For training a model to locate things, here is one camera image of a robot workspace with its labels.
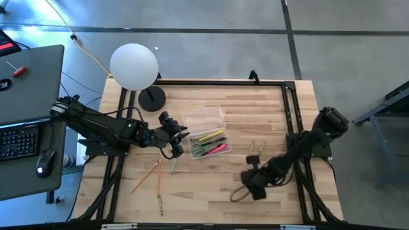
clear plastic box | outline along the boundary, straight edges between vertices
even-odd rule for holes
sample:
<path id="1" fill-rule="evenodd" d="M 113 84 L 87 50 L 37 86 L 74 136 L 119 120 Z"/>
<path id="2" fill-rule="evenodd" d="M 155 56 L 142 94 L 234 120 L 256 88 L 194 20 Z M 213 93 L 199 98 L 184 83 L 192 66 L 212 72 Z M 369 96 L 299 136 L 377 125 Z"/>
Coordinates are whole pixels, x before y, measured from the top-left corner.
<path id="1" fill-rule="evenodd" d="M 190 134 L 186 137 L 187 142 L 189 145 L 189 152 L 190 157 L 193 160 L 197 160 L 204 157 L 211 157 L 214 155 L 228 153 L 232 150 L 232 146 L 230 144 L 230 138 L 228 131 L 226 130 L 226 123 L 224 122 L 224 111 L 221 106 L 214 106 L 214 107 L 205 107 L 198 109 L 193 112 L 184 112 L 183 113 L 183 120 L 185 122 L 185 126 L 188 128 Z M 205 141 L 198 141 L 195 140 L 198 137 L 204 137 L 210 134 L 213 134 L 219 130 L 223 130 L 224 133 L 218 136 L 209 138 Z M 226 147 L 216 153 L 207 154 L 201 156 L 206 149 L 202 149 L 199 153 L 195 153 L 198 148 L 197 144 L 203 144 L 209 141 L 216 140 L 218 138 L 225 137 L 226 139 L 220 142 L 216 142 L 210 145 L 209 150 L 216 148 L 220 144 L 225 144 Z"/>

keyboard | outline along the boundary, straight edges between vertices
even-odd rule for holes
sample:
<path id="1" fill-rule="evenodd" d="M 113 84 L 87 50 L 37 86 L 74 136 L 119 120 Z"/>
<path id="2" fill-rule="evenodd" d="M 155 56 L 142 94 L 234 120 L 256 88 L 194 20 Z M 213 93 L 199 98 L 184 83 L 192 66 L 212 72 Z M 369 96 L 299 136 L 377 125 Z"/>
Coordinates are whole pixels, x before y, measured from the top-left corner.
<path id="1" fill-rule="evenodd" d="M 38 125 L 0 129 L 0 162 L 37 155 Z"/>

pink marker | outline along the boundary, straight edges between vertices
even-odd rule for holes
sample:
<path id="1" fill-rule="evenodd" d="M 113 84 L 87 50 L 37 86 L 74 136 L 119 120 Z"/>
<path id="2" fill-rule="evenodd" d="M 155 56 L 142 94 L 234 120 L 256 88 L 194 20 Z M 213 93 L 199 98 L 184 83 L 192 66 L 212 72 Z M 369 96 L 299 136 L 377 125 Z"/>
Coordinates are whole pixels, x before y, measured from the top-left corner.
<path id="1" fill-rule="evenodd" d="M 211 150 L 211 152 L 209 152 L 209 153 L 206 154 L 206 155 L 210 155 L 210 154 L 216 153 L 216 152 L 218 152 L 218 151 L 220 151 L 220 150 L 224 150 L 226 147 L 227 147 L 227 144 L 222 144 L 221 146 L 219 146 L 219 147 L 217 147 L 217 148 Z"/>

concrete floor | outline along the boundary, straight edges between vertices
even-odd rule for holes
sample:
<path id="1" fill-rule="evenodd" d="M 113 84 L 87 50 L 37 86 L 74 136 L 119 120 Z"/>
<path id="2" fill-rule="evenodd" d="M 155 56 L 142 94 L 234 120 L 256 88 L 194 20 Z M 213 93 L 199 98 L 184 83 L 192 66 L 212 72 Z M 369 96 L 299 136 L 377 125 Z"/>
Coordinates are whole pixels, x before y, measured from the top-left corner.
<path id="1" fill-rule="evenodd" d="M 255 69 L 262 79 L 296 79 L 280 0 L 108 0 L 51 1 L 74 29 L 184 28 L 259 29 L 258 34 L 231 33 L 76 33 L 105 66 L 125 43 L 141 43 L 158 58 L 165 78 L 245 79 Z M 287 0 L 293 29 L 313 31 L 409 31 L 405 0 Z M 72 43 L 67 32 L 53 32 L 61 20 L 42 0 L 10 0 L 0 26 L 14 40 L 31 47 L 63 44 L 63 70 L 96 91 L 106 74 Z M 260 29 L 275 30 L 263 34 Z M 312 80 L 319 107 L 339 109 L 353 119 L 381 102 L 408 80 L 408 36 L 295 35 L 302 79 Z M 62 76 L 67 91 L 88 102 L 99 95 Z M 98 102 L 91 104 L 98 107 Z M 409 185 L 376 188 L 385 164 L 369 124 L 350 127 L 332 144 L 337 188 L 344 218 L 354 224 L 407 227 Z M 45 194 L 0 202 L 0 226 L 65 221 L 81 174 L 63 176 L 57 194 L 66 201 L 45 205 Z M 27 210 L 20 204 L 35 204 Z"/>

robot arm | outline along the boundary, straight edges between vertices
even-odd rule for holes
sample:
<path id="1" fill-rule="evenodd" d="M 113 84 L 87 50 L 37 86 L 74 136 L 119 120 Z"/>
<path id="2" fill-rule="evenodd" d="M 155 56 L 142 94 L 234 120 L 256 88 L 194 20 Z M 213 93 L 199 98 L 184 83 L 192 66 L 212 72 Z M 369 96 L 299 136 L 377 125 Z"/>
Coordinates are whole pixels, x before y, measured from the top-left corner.
<path id="1" fill-rule="evenodd" d="M 58 98 L 57 102 L 53 104 L 50 114 L 54 119 L 66 121 L 70 128 L 87 138 L 87 140 L 81 140 L 81 144 L 107 146 L 112 149 L 121 149 L 123 146 L 133 144 L 141 148 L 154 146 L 162 151 L 162 148 L 165 148 L 169 143 L 172 147 L 172 157 L 170 158 L 179 157 L 183 153 L 179 143 L 189 135 L 189 133 L 181 133 L 187 127 L 180 126 L 176 120 L 169 117 L 167 112 L 163 112 L 159 116 L 162 126 L 149 129 L 149 124 L 144 122 L 142 117 L 142 121 L 113 118 L 108 116 L 111 113 L 104 114 L 87 108 L 78 99 L 78 95 Z"/>
<path id="2" fill-rule="evenodd" d="M 253 169 L 241 173 L 243 185 L 249 189 L 254 200 L 266 197 L 265 187 L 275 185 L 280 181 L 291 166 L 310 152 L 317 144 L 327 146 L 334 139 L 342 136 L 348 130 L 349 121 L 336 109 L 324 107 L 317 115 L 313 129 L 298 134 L 295 143 L 287 153 L 271 158 L 265 165 L 258 168 L 260 159 L 257 155 L 248 156 L 246 161 Z"/>

